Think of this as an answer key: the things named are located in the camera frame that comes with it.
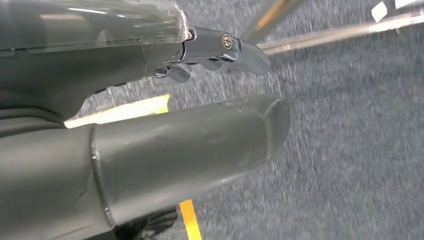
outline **clear plastic cover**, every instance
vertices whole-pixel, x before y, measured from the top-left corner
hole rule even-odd
[[[186,16],[165,0],[13,0],[0,3],[0,50],[69,51],[182,43]]]

